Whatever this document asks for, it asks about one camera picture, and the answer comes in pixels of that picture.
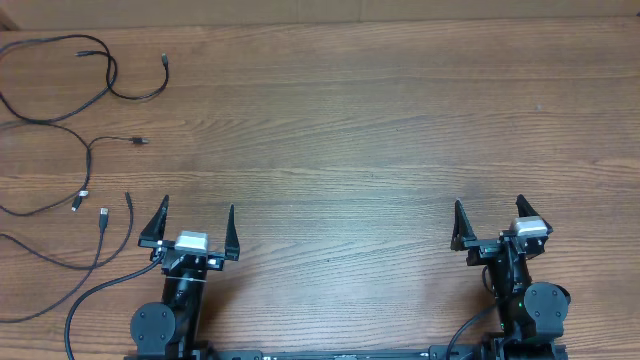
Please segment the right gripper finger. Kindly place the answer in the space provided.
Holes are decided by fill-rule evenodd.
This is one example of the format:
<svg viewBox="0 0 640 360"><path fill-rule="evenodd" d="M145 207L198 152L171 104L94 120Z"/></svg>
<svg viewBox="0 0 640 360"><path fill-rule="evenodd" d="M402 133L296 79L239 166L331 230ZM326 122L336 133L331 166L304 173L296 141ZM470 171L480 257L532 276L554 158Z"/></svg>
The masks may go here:
<svg viewBox="0 0 640 360"><path fill-rule="evenodd" d="M516 198L516 207L519 217L538 216L538 212L531 206L524 195L519 194Z"/></svg>
<svg viewBox="0 0 640 360"><path fill-rule="evenodd" d="M469 250L477 247L476 237L468 216L460 199L454 203L454 226L451 236L450 248L453 251Z"/></svg>

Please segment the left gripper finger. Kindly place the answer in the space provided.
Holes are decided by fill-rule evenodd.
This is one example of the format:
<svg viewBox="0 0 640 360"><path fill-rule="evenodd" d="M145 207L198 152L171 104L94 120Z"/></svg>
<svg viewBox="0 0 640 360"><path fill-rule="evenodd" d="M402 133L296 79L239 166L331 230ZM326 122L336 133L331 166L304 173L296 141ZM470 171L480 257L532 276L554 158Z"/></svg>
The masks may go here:
<svg viewBox="0 0 640 360"><path fill-rule="evenodd" d="M224 244L225 259L231 261L238 261L240 256L240 244L235 226L235 208L234 205L230 206L225 244Z"/></svg>
<svg viewBox="0 0 640 360"><path fill-rule="evenodd" d="M158 248L163 244L169 207L169 196L165 195L158 210L140 233L138 246Z"/></svg>

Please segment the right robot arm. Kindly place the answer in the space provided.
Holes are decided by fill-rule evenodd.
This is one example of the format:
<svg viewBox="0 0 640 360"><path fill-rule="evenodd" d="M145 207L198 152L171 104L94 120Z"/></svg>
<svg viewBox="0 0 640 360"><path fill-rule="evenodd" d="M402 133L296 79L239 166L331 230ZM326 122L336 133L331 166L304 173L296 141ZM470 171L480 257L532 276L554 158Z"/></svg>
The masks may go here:
<svg viewBox="0 0 640 360"><path fill-rule="evenodd" d="M446 346L447 359L566 359L555 340L564 334L571 295L562 286L535 282L527 262L545 252L552 226L523 195L516 199L518 216L495 239L478 238L460 200L454 203L453 251L465 251L469 266L483 268L483 285L494 304L469 319ZM477 345L460 346L461 335L495 311L498 332L485 334Z"/></svg>

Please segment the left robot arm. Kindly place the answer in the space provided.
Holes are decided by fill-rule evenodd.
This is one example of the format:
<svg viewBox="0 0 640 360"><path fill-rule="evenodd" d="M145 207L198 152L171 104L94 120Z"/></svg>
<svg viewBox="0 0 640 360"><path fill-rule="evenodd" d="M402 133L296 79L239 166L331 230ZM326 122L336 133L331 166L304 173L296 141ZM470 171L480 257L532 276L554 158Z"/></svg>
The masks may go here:
<svg viewBox="0 0 640 360"><path fill-rule="evenodd" d="M197 339L207 275L221 271L240 255L234 211L229 211L224 250L209 249L208 235L183 231L164 238L169 198L164 197L145 226L138 245L152 250L150 260L165 277L161 300L142 305L132 316L133 359L216 359L213 346Z"/></svg>

